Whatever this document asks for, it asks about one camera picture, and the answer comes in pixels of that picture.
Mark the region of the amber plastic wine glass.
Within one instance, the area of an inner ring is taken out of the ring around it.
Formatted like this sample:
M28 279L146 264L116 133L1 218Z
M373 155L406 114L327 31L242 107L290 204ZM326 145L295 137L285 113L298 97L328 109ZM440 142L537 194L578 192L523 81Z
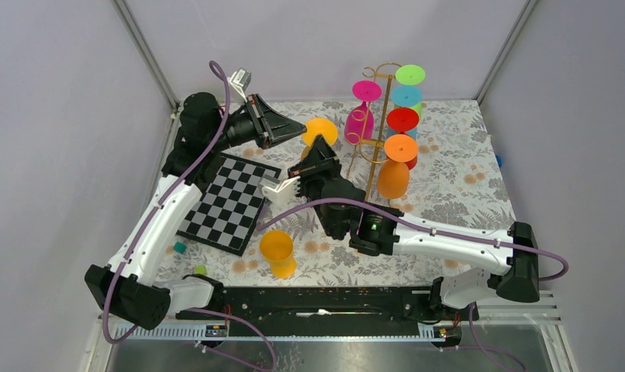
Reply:
M308 155L317 136L321 136L327 144L332 146L338 138L336 125L326 118L314 118L306 123L306 131L301 135L301 139L306 145L300 157L302 160Z

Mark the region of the magenta plastic wine glass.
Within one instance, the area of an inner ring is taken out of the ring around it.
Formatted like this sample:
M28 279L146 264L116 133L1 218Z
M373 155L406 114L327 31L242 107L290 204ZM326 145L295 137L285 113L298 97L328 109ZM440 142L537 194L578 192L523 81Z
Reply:
M361 103L353 108L344 126L344 139L351 145L371 138L374 128L374 115L369 105L382 95L381 87L373 81L362 80L352 86L352 94Z

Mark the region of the orange plastic wine glass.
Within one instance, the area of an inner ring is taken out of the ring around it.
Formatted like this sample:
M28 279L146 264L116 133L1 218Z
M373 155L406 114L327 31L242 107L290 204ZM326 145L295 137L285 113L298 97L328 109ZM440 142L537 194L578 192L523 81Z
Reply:
M387 156L377 179L378 193L387 199L400 198L409 187L410 171L417 165L417 144L409 135L390 136L383 146Z

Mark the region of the gold wire glass rack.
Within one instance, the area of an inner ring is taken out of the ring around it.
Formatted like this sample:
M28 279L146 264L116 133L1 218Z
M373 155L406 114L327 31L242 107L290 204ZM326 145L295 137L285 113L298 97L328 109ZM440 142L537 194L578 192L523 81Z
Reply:
M391 92L391 89L392 89L392 82L395 80L395 73L386 74L386 73L380 73L379 71L383 67L392 67L392 66L394 66L394 68L397 70L402 65L401 64L397 64L397 63L393 63L393 62L387 62L387 63L380 64L376 68L365 67L364 71L362 73L363 77L364 77L363 80L373 81L376 84L378 84L381 87L381 89L382 89L382 94L383 94L383 91L385 91L385 97L382 100L382 108L380 108L380 110L378 111L378 112L381 113L381 121L380 121L380 124L379 124L379 127L378 127L378 135L376 136L375 139L373 139L372 135L371 135L370 139L363 139L362 141L359 142L358 145L352 145L354 147L354 149L353 149L353 153L351 155L350 165L347 168L347 174L345 176L345 178L349 178L350 177L350 172L353 169L354 161L357 159L357 155L358 154L360 154L366 161L369 162L370 169L369 169L368 180L367 180L367 183L366 183L365 198L364 198L364 200L366 202L368 202L370 197L371 197L372 184L373 184L373 180L374 180L374 177L375 177L375 169L377 168L378 165L383 164L387 160L387 157L385 157L384 159L380 160L378 158L378 155L379 155L380 149L383 147L383 145L385 143L385 140L384 140L384 132L385 132L384 126L386 124L386 116L388 115L388 113L387 113L388 101L389 101L390 92Z

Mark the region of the yellow plastic wine glass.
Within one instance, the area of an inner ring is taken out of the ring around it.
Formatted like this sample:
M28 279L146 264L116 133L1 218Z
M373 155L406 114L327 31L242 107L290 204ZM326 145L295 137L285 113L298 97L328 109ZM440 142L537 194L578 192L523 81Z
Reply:
M259 249L276 278L286 279L294 274L296 261L293 240L285 231L276 229L265 233Z

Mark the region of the red plastic wine glass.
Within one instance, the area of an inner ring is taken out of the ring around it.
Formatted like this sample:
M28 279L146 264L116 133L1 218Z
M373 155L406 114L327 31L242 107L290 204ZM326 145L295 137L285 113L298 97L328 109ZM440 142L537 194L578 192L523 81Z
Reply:
M405 164L412 170L417 164L416 138L410 132L416 129L420 116L412 108L394 108L387 116L388 135L385 153L390 160Z

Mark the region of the blue plastic wine glass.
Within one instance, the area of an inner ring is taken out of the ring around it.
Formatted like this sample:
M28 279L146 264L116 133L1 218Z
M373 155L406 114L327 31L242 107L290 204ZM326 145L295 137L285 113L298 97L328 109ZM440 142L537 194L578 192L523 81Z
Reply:
M391 101L395 109L406 107L412 109L418 115L416 126L406 132L407 135L415 140L417 139L417 129L422 119L422 97L421 90L414 85L400 85L391 91Z

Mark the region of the green plastic wine glass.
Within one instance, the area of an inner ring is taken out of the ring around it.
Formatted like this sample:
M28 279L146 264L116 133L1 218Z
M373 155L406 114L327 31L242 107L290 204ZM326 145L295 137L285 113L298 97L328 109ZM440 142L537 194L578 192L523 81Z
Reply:
M400 85L414 85L419 89L419 85L426 78L426 72L421 66L407 64L401 66L395 73L395 79Z

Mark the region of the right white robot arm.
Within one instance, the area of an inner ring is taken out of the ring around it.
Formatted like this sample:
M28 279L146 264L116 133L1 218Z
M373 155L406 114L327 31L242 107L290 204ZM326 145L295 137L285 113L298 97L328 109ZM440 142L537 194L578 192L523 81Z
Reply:
M350 247L371 257L425 255L461 261L470 270L433 281L432 315L450 318L458 309L485 298L519 303L540 299L538 256L531 225L472 229L433 222L398 209L364 202L365 191L341 173L340 161L322 136L288 169L298 180L296 196L313 208L328 237L349 239Z

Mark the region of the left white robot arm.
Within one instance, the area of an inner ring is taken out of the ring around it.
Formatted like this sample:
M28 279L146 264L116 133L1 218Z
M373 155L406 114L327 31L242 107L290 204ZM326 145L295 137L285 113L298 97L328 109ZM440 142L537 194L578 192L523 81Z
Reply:
M225 161L224 150L248 142L266 150L306 131L304 124L277 112L258 94L248 95L229 113L212 94L194 93L181 104L177 117L174 147L150 204L108 263L92 264L85 273L104 322L115 316L154 329L165 317L190 308L207 319L220 315L225 300L210 280L195 275L157 280L167 245L212 185Z

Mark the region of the black white checkerboard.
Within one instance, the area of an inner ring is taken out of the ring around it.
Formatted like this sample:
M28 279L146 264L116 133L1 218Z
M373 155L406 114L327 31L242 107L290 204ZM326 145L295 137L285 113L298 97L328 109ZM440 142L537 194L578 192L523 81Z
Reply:
M281 170L267 164L222 155L217 177L182 221L177 234L242 256L256 228L266 198L259 182Z

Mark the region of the floral table mat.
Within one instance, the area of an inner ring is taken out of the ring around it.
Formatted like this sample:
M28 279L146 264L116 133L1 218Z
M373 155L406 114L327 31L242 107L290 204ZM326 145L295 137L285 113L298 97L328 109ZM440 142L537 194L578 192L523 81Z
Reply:
M417 163L408 191L389 206L435 222L479 229L505 229L514 222L476 102L425 102L416 143ZM178 279L204 267L209 277L227 286L417 286L467 269L464 263L437 257L360 254L347 241L327 237L312 209L282 219L276 228L294 242L297 267L289 278L271 273L259 250L261 233L256 232L241 256L192 240L185 241L184 253L168 248L158 279Z

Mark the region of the small teal block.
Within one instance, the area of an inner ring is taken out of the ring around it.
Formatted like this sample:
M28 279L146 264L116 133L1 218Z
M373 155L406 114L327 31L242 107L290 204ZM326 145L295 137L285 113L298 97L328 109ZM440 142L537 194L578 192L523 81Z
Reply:
M173 245L173 251L179 254L185 254L187 246L182 242L176 242Z

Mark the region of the small green block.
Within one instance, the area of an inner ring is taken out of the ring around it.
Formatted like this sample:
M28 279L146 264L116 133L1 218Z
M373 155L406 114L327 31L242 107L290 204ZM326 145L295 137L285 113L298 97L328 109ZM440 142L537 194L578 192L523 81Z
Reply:
M196 266L194 269L194 273L198 275L207 275L207 270L204 265Z

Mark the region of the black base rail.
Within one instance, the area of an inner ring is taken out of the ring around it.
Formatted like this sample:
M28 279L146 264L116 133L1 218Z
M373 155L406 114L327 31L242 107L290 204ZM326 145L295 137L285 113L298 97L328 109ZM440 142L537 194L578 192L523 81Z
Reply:
M226 287L209 310L242 318L275 337L416 336L419 327L477 320L477 309L445 307L422 287Z

